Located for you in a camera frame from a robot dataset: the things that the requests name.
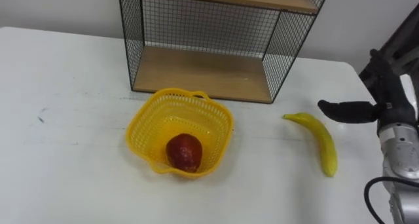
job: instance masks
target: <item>table surface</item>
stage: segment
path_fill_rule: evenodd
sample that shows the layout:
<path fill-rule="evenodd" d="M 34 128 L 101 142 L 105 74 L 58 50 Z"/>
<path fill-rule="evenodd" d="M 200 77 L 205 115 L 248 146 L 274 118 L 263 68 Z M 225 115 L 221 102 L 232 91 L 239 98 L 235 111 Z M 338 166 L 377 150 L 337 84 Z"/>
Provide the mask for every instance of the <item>table surface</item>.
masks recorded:
<path fill-rule="evenodd" d="M 195 181 L 157 175 L 126 127 L 150 94 L 130 91 L 122 39 L 0 29 L 0 223 L 374 223 L 363 188 L 382 172 L 375 124 L 316 107 L 372 100 L 351 66 L 297 58 L 272 105 L 219 101 L 235 131 L 218 169 Z M 325 177 L 316 141 L 281 119 L 306 111 L 335 139 Z M 371 198 L 390 222 L 382 185 Z"/>

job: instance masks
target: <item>mark on table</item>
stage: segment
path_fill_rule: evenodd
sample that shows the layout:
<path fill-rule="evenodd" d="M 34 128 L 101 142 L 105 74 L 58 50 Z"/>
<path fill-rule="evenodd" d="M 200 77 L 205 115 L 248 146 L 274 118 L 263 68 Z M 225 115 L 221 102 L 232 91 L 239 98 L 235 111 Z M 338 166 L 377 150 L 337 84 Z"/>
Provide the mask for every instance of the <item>mark on table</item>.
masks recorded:
<path fill-rule="evenodd" d="M 38 117 L 38 120 L 39 120 L 41 123 L 45 123 L 44 119 L 42 119 L 42 118 L 40 118 L 40 117 Z"/>

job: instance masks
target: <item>yellow banana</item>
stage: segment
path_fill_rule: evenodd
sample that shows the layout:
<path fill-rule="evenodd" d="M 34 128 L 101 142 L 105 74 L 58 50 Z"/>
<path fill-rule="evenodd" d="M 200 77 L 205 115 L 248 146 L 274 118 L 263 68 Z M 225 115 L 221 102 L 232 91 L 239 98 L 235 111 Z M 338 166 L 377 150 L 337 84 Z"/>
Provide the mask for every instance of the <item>yellow banana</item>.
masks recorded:
<path fill-rule="evenodd" d="M 321 168 L 326 176 L 333 177 L 338 159 L 335 143 L 325 125 L 309 113 L 286 114 L 283 118 L 301 124 L 313 133 L 319 144 Z"/>

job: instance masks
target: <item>apple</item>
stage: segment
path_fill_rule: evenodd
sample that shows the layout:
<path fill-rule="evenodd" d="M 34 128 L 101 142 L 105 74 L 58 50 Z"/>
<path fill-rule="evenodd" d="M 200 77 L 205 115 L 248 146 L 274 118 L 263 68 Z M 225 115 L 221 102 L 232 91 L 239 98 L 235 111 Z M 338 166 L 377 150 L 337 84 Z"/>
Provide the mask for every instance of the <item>apple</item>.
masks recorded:
<path fill-rule="evenodd" d="M 185 172 L 196 172 L 201 165 L 201 142 L 190 134 L 180 134 L 166 145 L 166 154 L 170 164 Z"/>

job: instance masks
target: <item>plastic basket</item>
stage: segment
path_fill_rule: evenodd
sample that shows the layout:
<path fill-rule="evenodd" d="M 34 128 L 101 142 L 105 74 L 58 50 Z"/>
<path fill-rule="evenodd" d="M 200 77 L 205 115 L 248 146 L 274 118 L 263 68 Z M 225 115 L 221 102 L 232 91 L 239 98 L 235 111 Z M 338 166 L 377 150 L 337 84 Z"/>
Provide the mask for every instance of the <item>plastic basket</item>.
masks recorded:
<path fill-rule="evenodd" d="M 126 141 L 156 173 L 194 178 L 218 167 L 233 124 L 230 111 L 204 92 L 167 88 L 156 92 L 140 109 L 128 127 Z M 202 144 L 202 161 L 196 173 L 173 168 L 168 162 L 166 144 L 182 133 L 197 137 Z"/>

